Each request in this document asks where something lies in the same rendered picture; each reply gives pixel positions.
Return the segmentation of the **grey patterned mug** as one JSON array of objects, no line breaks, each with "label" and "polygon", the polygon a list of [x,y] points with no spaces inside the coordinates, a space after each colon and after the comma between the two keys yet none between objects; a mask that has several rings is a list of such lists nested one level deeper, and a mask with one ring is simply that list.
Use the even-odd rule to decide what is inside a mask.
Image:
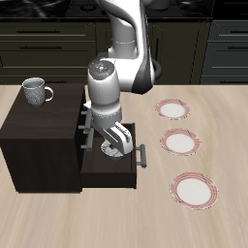
[{"label": "grey patterned mug", "polygon": [[[34,108],[42,107],[45,102],[53,99],[53,90],[45,86],[45,81],[40,77],[31,77],[22,83],[22,89],[27,102]],[[47,98],[47,90],[51,93],[51,97]]]}]

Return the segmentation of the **dark kitchen cupboards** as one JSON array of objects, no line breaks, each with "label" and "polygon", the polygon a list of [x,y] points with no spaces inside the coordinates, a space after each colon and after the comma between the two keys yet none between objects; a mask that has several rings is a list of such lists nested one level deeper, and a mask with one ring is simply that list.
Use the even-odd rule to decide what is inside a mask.
[{"label": "dark kitchen cupboards", "polygon": [[[151,19],[152,58],[162,66],[162,85],[201,82],[210,24]],[[112,43],[108,19],[0,22],[0,84],[41,77],[49,83],[86,82],[87,64]]]}]

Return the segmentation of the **dark wooden cabinet drawer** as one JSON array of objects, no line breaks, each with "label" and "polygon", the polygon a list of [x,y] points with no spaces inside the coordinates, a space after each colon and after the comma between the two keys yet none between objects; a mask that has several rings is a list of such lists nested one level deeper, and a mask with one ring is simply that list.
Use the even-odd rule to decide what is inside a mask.
[{"label": "dark wooden cabinet drawer", "polygon": [[137,165],[146,167],[145,146],[141,144],[117,162],[106,157],[101,149],[104,138],[93,131],[92,150],[84,147],[80,170],[83,188],[137,188]]}]

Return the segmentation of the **grey patterned bowl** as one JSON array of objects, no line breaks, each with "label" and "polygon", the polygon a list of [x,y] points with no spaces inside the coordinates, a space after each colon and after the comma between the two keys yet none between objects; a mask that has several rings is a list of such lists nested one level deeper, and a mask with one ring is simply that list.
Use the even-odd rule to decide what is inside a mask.
[{"label": "grey patterned bowl", "polygon": [[105,140],[102,145],[101,149],[104,155],[113,162],[120,161],[124,158],[124,155],[115,148],[108,140]]}]

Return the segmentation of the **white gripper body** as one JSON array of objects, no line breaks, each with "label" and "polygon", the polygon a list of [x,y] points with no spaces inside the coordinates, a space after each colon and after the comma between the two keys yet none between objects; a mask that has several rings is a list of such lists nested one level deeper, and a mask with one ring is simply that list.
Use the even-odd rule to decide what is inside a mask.
[{"label": "white gripper body", "polygon": [[131,132],[119,122],[115,122],[112,127],[107,129],[95,125],[94,129],[108,140],[121,154],[126,155],[134,149]]}]

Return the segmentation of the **black kitchen counter top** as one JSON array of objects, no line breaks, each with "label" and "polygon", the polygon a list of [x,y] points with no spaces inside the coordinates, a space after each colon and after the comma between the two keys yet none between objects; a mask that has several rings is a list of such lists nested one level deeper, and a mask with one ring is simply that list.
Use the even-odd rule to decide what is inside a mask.
[{"label": "black kitchen counter top", "polygon": [[[167,10],[145,8],[149,21],[248,20],[248,0],[170,0]],[[0,22],[107,21],[96,0],[0,0]]]}]

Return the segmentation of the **dark wooden cabinet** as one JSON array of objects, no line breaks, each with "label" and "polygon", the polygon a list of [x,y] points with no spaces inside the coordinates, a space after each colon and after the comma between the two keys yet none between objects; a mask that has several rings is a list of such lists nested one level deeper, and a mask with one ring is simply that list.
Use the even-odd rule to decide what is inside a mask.
[{"label": "dark wooden cabinet", "polygon": [[85,135],[82,83],[52,83],[52,100],[40,108],[20,92],[0,129],[2,149],[20,193],[77,193],[81,190]]}]

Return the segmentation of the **white plate with red rim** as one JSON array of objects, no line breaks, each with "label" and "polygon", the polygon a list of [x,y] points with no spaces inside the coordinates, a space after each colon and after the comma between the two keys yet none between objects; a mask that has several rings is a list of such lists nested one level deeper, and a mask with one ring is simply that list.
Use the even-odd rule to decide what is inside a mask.
[{"label": "white plate with red rim", "polygon": [[180,205],[193,210],[207,209],[219,198],[216,184],[208,176],[194,171],[177,175],[170,184],[170,193]]},{"label": "white plate with red rim", "polygon": [[196,153],[201,147],[200,138],[187,129],[171,129],[162,134],[160,143],[169,153],[188,156]]},{"label": "white plate with red rim", "polygon": [[190,106],[178,99],[162,100],[155,106],[156,112],[167,119],[178,120],[190,114]]}]

